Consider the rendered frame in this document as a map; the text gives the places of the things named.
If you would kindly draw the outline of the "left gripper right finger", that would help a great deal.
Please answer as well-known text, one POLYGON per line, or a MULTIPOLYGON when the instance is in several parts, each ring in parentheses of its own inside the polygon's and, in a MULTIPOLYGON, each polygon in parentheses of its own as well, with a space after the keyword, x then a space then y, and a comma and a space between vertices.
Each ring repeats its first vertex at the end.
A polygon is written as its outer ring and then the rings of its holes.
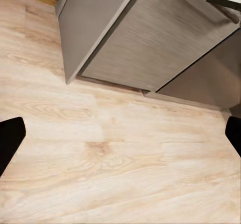
POLYGON ((241 119, 229 117, 225 129, 225 136, 232 143, 233 147, 241 157, 241 119))

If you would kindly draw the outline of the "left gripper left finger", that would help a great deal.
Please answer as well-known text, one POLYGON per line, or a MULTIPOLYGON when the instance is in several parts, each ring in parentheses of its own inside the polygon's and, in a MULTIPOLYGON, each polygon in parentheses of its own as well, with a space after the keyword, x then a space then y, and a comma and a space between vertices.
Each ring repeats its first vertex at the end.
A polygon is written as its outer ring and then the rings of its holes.
POLYGON ((0 177, 26 136, 22 117, 0 122, 0 177))

